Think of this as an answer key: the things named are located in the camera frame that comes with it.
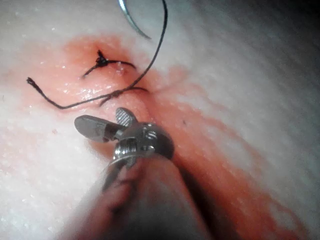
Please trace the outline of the right arm needle driver jaw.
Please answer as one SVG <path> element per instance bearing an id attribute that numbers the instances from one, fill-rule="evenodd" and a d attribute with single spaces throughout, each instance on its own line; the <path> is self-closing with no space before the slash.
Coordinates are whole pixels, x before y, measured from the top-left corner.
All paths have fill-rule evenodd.
<path id="1" fill-rule="evenodd" d="M 118 140 L 125 126 L 92 115 L 81 115 L 74 120 L 76 130 L 92 141 Z"/>
<path id="2" fill-rule="evenodd" d="M 118 107 L 116 109 L 115 120 L 120 128 L 128 128 L 138 123 L 135 114 L 125 107 Z"/>

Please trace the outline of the right arm needle driver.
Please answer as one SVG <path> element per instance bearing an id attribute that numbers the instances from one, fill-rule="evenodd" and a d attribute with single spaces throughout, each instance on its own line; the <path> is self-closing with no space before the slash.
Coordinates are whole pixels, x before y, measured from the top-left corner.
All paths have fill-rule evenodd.
<path id="1" fill-rule="evenodd" d="M 175 151 L 170 134 L 150 122 L 136 122 L 131 126 L 116 123 L 113 139 L 117 140 L 113 152 L 114 165 L 133 166 L 137 158 L 151 158 L 157 155 L 171 160 Z"/>

